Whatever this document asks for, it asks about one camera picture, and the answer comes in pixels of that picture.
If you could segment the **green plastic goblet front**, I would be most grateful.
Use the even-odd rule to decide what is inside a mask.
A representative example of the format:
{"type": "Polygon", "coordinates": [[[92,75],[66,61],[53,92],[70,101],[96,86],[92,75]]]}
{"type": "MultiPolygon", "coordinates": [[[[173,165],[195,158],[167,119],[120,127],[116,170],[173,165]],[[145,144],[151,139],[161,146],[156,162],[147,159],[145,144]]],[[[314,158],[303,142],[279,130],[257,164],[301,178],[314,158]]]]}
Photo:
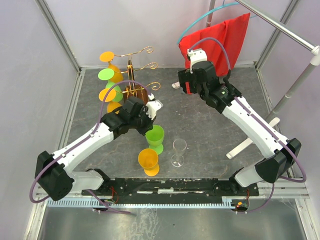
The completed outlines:
{"type": "Polygon", "coordinates": [[[154,150],[158,155],[164,150],[164,136],[165,131],[160,125],[153,125],[153,128],[145,134],[147,143],[149,144],[148,147],[154,150]]]}

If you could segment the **green plastic goblet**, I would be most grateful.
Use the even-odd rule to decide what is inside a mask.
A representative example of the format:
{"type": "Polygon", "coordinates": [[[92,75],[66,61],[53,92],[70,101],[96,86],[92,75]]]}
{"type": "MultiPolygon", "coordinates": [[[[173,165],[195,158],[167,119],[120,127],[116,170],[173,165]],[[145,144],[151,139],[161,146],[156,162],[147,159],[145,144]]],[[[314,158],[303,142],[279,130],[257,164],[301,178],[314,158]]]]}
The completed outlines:
{"type": "Polygon", "coordinates": [[[158,155],[164,150],[164,136],[165,131],[160,125],[153,125],[153,128],[145,134],[147,143],[149,144],[148,147],[154,150],[158,155]]]}
{"type": "MultiPolygon", "coordinates": [[[[103,89],[98,98],[103,101],[108,90],[114,86],[116,83],[123,81],[123,76],[121,73],[114,72],[111,68],[105,68],[98,73],[98,78],[102,81],[107,81],[105,89],[103,89]]],[[[123,93],[119,85],[115,86],[110,93],[107,95],[105,102],[120,102],[123,99],[123,93]]]]}

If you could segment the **orange plastic goblet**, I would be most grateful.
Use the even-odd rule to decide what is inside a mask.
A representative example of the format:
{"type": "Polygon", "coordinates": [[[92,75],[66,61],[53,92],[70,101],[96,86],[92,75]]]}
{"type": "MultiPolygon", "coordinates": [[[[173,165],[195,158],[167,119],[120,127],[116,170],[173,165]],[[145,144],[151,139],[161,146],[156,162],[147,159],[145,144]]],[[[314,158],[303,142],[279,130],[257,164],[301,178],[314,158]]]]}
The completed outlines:
{"type": "MultiPolygon", "coordinates": [[[[101,102],[103,101],[104,97],[106,96],[108,90],[109,90],[109,88],[105,88],[99,93],[98,98],[101,102]]],[[[122,105],[121,105],[120,101],[122,99],[123,99],[123,94],[112,89],[104,101],[105,103],[107,103],[106,112],[110,113],[113,110],[121,107],[122,105]]]]}
{"type": "Polygon", "coordinates": [[[151,148],[143,149],[138,155],[138,163],[149,177],[156,176],[160,171],[159,156],[151,148]]]}
{"type": "Polygon", "coordinates": [[[98,73],[98,78],[102,81],[111,81],[113,83],[118,83],[123,81],[124,77],[120,71],[120,69],[112,64],[112,60],[114,59],[115,54],[111,51],[103,52],[99,59],[101,62],[107,63],[107,68],[102,69],[98,73]]]}

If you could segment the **orange plastic goblet front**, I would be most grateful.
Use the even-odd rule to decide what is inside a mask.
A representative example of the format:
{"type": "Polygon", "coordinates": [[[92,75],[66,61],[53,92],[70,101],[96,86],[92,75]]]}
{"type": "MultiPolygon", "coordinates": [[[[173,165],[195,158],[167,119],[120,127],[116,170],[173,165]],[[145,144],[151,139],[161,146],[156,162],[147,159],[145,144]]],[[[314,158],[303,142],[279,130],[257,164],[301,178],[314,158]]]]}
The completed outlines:
{"type": "Polygon", "coordinates": [[[138,155],[138,163],[149,177],[156,176],[160,171],[159,156],[151,148],[143,149],[138,155]]]}

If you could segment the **clear wine glass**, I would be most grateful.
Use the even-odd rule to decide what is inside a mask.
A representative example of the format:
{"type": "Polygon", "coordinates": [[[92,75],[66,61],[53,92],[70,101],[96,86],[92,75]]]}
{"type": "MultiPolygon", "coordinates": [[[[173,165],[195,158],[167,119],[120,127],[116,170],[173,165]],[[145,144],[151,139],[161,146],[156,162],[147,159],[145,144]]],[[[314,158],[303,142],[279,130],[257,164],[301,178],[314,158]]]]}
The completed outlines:
{"type": "Polygon", "coordinates": [[[174,167],[181,167],[185,162],[184,153],[187,149],[187,142],[184,139],[177,138],[173,141],[172,148],[173,155],[170,159],[171,164],[174,167]]]}

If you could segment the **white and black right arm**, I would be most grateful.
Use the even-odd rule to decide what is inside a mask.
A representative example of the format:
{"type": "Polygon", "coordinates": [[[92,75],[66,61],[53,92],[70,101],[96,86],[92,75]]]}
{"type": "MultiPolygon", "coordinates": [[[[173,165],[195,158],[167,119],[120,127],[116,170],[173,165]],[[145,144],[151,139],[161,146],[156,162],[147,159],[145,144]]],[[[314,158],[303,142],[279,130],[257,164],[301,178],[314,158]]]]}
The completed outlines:
{"type": "Polygon", "coordinates": [[[230,82],[223,80],[210,61],[200,61],[178,73],[180,87],[186,94],[198,94],[205,103],[234,122],[258,147],[263,159],[238,170],[229,182],[229,191],[241,195],[247,187],[265,181],[275,183],[295,163],[302,147],[296,139],[288,139],[260,117],[230,82]]]}

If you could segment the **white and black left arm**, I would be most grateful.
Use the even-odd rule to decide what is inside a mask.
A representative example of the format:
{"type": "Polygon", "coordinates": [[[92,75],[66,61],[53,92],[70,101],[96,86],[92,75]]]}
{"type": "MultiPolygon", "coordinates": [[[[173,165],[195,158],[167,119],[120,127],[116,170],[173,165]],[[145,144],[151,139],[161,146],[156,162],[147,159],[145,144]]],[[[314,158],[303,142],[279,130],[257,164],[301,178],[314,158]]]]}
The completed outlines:
{"type": "Polygon", "coordinates": [[[101,117],[88,132],[64,148],[37,157],[35,182],[54,201],[63,199],[70,192],[94,190],[99,195],[110,191],[110,182],[101,170],[75,172],[75,168],[93,152],[112,142],[130,129],[145,135],[152,130],[157,111],[163,104],[156,99],[144,103],[129,97],[123,106],[101,117]]]}

